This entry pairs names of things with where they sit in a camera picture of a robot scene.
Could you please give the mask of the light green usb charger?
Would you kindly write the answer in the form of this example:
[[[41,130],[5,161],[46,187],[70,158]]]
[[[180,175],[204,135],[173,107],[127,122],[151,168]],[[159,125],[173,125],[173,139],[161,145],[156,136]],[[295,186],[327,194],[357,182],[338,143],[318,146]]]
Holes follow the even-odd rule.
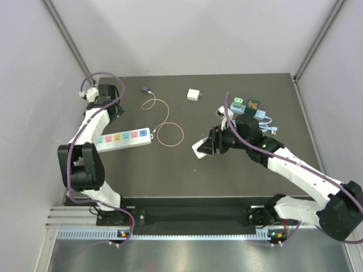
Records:
[[[235,97],[233,100],[233,106],[237,108],[241,108],[243,105],[243,99],[239,97]]]

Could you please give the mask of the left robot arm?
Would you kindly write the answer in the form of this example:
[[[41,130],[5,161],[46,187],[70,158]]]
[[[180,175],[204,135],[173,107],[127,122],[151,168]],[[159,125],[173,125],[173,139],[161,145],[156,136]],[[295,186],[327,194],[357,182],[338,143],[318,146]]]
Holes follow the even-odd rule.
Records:
[[[128,220],[129,212],[122,207],[122,196],[105,181],[105,169],[96,145],[107,125],[124,113],[116,86],[101,84],[81,93],[87,101],[84,119],[68,144],[60,145],[57,157],[69,196],[80,192],[88,196],[115,224]]]

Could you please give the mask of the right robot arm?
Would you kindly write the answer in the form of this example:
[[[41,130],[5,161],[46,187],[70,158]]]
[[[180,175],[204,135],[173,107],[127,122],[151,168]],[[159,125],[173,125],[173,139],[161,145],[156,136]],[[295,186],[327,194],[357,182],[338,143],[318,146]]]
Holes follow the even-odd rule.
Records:
[[[343,183],[317,171],[281,142],[265,136],[254,116],[225,118],[223,124],[212,127],[206,138],[192,146],[199,159],[224,154],[231,148],[245,150],[252,161],[283,176],[311,197],[304,200],[274,195],[263,209],[269,223],[278,224],[283,219],[305,222],[342,242],[362,223],[362,187],[358,183]]]

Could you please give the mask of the white cube socket adapter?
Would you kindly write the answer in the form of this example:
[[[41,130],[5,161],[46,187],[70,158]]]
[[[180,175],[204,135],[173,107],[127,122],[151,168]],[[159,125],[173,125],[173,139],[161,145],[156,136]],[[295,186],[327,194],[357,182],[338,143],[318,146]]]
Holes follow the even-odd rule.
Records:
[[[211,144],[209,138],[203,138],[192,145],[192,150],[198,159],[202,159],[207,155],[212,154]]]

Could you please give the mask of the dark green cube adapter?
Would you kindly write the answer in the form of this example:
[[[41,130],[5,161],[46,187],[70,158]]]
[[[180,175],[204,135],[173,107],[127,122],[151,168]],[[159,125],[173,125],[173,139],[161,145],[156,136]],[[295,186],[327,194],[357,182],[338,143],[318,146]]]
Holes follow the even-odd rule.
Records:
[[[255,115],[259,109],[260,101],[255,99],[248,99],[246,102],[245,112]]]

